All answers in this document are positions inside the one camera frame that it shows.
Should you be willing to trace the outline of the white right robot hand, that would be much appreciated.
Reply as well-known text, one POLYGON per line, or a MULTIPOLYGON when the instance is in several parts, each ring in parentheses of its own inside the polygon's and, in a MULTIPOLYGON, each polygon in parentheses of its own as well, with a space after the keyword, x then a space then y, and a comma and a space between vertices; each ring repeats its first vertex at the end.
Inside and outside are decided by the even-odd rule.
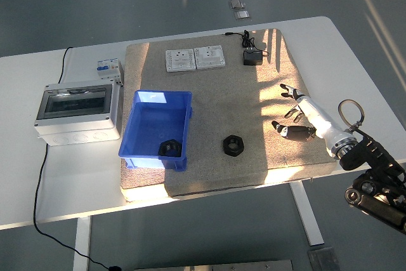
POLYGON ((295 142, 309 142, 317 136, 325 141, 330 155, 337 155, 339 150, 355 145, 355 137, 351 133, 343 131, 309 96, 286 84, 281 84, 280 87, 285 90, 282 93, 283 97, 293 98, 297 103, 286 113, 285 118, 290 118, 294 113, 297 113, 298 115, 294 119, 295 123, 305 117, 311 124, 310 127, 285 126, 273 121, 272 126, 282 138, 295 142))

